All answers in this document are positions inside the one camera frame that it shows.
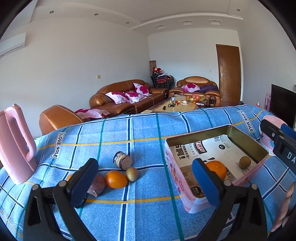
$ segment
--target brown door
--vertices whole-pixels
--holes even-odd
[[[241,96],[239,48],[216,44],[219,66],[219,89],[222,106],[237,105]]]

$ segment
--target orange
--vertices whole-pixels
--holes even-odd
[[[73,176],[73,174],[70,174],[70,175],[67,177],[66,181],[68,182],[72,176]]]
[[[128,183],[128,179],[119,171],[109,171],[105,176],[106,184],[111,188],[123,188]]]
[[[205,164],[210,171],[215,172],[223,181],[226,177],[227,171],[226,167],[222,162],[219,161],[209,161]]]

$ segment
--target pink kettle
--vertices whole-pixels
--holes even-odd
[[[15,184],[29,179],[37,167],[36,144],[22,109],[14,104],[0,111],[0,161]]]

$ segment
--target white ceiling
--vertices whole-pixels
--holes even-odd
[[[38,0],[37,5],[36,1],[16,17],[10,29],[22,20],[27,24],[28,19],[76,17],[120,24],[145,35],[180,28],[237,30],[249,5],[249,0]],[[185,20],[192,24],[183,25]],[[211,25],[210,20],[220,20],[220,25]]]

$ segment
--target white wall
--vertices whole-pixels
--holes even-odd
[[[41,135],[39,114],[52,105],[89,108],[90,97],[105,85],[150,82],[147,37],[126,27],[52,18],[6,32],[1,41],[22,32],[26,47],[0,59],[0,109],[20,105],[34,137]]]
[[[202,76],[219,85],[216,44],[238,46],[237,32],[218,28],[187,28],[148,36],[151,60],[174,76]]]
[[[259,1],[250,1],[238,34],[244,64],[243,102],[260,102],[264,107],[271,84],[293,90],[296,51],[279,22]]]

